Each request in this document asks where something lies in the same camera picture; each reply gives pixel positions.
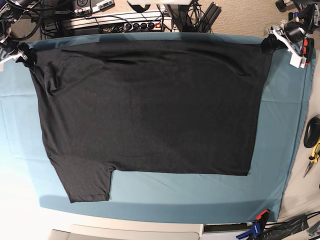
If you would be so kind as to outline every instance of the black computer mouse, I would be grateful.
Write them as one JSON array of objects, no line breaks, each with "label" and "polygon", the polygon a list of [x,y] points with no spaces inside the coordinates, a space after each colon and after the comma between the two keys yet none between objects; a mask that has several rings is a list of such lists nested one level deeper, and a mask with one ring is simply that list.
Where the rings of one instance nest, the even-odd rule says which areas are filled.
[{"label": "black computer mouse", "polygon": [[313,117],[306,125],[303,144],[306,148],[313,148],[320,138],[320,119]]}]

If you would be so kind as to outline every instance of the black t-shirt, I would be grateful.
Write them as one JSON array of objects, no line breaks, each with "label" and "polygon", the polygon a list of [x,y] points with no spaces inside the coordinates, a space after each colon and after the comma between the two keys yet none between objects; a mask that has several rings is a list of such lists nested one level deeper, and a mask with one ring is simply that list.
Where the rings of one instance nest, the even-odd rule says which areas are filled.
[{"label": "black t-shirt", "polygon": [[272,56],[172,40],[36,53],[43,143],[70,201],[107,201],[114,170],[246,176]]}]

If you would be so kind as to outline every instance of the t-shirt sleeve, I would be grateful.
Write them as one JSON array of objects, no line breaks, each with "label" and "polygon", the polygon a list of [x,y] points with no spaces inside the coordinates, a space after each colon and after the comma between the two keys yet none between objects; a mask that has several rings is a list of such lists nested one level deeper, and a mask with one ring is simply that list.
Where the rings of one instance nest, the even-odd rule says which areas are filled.
[{"label": "t-shirt sleeve", "polygon": [[49,159],[71,203],[109,200],[114,168],[75,156],[50,156]]}]

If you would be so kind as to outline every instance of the beige floor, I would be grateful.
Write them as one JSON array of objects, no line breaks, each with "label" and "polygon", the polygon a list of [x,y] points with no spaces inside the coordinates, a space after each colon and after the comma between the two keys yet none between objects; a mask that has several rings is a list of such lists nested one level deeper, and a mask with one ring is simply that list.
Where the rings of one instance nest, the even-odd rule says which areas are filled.
[{"label": "beige floor", "polygon": [[[272,25],[278,25],[281,20],[288,18],[288,12],[281,13],[275,6],[275,0],[215,0],[222,7],[222,12],[212,26],[212,32],[219,34],[245,35],[265,37],[265,31]],[[207,9],[211,0],[199,0],[202,9]],[[105,13],[131,11],[126,0],[115,0],[115,7]],[[20,20],[12,28],[19,34],[28,34],[34,24],[29,20]],[[313,35],[315,45],[320,49],[320,32]],[[36,34],[31,40],[39,40]]]}]

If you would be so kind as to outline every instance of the yellow-handled pliers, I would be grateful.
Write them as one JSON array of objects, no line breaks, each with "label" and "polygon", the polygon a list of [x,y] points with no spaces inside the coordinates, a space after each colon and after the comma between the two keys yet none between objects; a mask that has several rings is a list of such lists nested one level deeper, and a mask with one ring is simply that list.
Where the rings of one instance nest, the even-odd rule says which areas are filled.
[{"label": "yellow-handled pliers", "polygon": [[312,149],[312,154],[309,157],[310,162],[308,164],[308,167],[305,170],[303,177],[305,177],[310,172],[310,170],[312,169],[314,164],[318,162],[318,159],[320,157],[320,150],[318,151],[319,148],[320,148],[320,138],[319,138],[318,142],[316,143],[316,145]]}]

